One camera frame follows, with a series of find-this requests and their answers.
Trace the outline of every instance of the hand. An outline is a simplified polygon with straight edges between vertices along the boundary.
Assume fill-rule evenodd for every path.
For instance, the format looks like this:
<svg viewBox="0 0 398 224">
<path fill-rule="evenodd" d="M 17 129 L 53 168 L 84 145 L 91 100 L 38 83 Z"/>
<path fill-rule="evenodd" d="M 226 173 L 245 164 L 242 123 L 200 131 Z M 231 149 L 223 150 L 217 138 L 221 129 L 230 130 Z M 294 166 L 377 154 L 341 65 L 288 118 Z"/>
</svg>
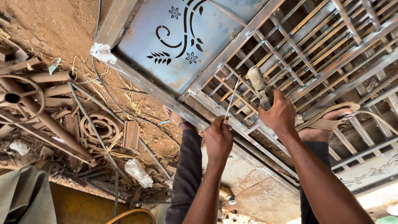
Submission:
<svg viewBox="0 0 398 224">
<path fill-rule="evenodd" d="M 224 116 L 217 117 L 205 129 L 205 142 L 209 157 L 208 165 L 223 165 L 222 169 L 224 169 L 226 160 L 232 150 L 233 137 L 230 132 L 231 129 L 228 121 L 224 120 Z"/>
<path fill-rule="evenodd" d="M 258 107 L 261 121 L 276 135 L 287 134 L 295 129 L 296 110 L 280 90 L 274 90 L 274 104 L 268 111 Z"/>
</svg>

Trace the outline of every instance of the yellow surface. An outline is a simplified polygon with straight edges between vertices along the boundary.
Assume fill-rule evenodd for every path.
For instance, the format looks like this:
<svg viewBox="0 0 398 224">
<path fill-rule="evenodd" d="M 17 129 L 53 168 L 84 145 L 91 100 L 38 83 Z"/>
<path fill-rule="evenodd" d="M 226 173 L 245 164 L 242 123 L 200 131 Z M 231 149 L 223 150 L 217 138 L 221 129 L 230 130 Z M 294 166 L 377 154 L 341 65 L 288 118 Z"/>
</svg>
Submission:
<svg viewBox="0 0 398 224">
<path fill-rule="evenodd" d="M 58 224 L 104 224 L 114 218 L 115 201 L 50 182 Z M 118 214 L 128 211 L 119 203 Z M 135 212 L 121 218 L 119 224 L 152 224 L 151 217 Z"/>
</svg>

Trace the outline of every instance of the concrete floor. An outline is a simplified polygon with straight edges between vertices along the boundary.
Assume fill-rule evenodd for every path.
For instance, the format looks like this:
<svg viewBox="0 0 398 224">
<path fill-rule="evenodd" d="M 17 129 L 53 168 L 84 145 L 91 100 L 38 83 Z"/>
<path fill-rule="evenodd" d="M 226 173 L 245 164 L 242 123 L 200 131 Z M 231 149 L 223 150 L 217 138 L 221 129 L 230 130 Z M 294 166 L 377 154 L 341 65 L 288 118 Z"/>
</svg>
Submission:
<svg viewBox="0 0 398 224">
<path fill-rule="evenodd" d="M 203 172 L 207 166 L 206 148 L 202 149 Z M 285 224 L 300 217 L 300 199 L 284 190 L 266 174 L 259 172 L 231 153 L 221 184 L 232 189 L 237 204 L 226 209 L 235 209 L 272 224 Z"/>
</svg>

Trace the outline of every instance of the bare foot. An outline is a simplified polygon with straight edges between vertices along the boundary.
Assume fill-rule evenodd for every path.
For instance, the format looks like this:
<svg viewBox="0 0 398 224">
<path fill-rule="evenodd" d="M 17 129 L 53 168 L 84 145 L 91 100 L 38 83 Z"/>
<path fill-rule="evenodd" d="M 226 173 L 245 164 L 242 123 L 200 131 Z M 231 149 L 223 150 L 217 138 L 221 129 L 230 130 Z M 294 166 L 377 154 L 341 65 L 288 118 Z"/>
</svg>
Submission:
<svg viewBox="0 0 398 224">
<path fill-rule="evenodd" d="M 323 115 L 323 119 L 326 120 L 337 120 L 339 117 L 351 114 L 352 111 L 348 108 L 342 108 L 339 110 L 333 110 L 329 113 Z M 317 128 L 304 128 L 298 132 L 302 141 L 323 141 L 329 142 L 330 137 L 332 136 L 333 131 L 330 130 L 322 130 Z"/>
<path fill-rule="evenodd" d="M 173 123 L 175 123 L 182 131 L 183 131 L 183 130 L 192 130 L 192 131 L 194 131 L 194 132 L 196 132 L 196 133 L 198 132 L 197 129 L 196 129 L 196 127 L 193 126 L 191 123 L 189 123 L 189 122 L 187 122 L 187 121 L 181 122 L 181 123 L 178 125 L 178 122 L 176 122 L 176 120 L 174 119 L 174 117 L 173 117 L 173 112 L 170 110 L 170 108 L 166 108 L 166 113 L 167 113 L 167 116 L 169 117 L 169 119 L 170 119 Z"/>
</svg>

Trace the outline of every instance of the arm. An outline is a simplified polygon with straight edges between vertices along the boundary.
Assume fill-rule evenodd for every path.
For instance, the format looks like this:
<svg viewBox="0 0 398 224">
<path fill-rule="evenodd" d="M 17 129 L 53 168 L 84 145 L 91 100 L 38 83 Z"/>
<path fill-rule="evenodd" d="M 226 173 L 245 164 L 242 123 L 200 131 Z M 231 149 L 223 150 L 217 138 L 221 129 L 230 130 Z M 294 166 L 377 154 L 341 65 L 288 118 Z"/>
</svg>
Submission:
<svg viewBox="0 0 398 224">
<path fill-rule="evenodd" d="M 183 224 L 216 223 L 221 175 L 232 150 L 233 137 L 224 116 L 204 131 L 209 162 Z"/>
<path fill-rule="evenodd" d="M 302 142 L 294 127 L 294 106 L 281 91 L 274 91 L 274 105 L 269 111 L 259 107 L 259 117 L 292 157 L 300 184 L 320 223 L 374 223 L 355 196 Z"/>
</svg>

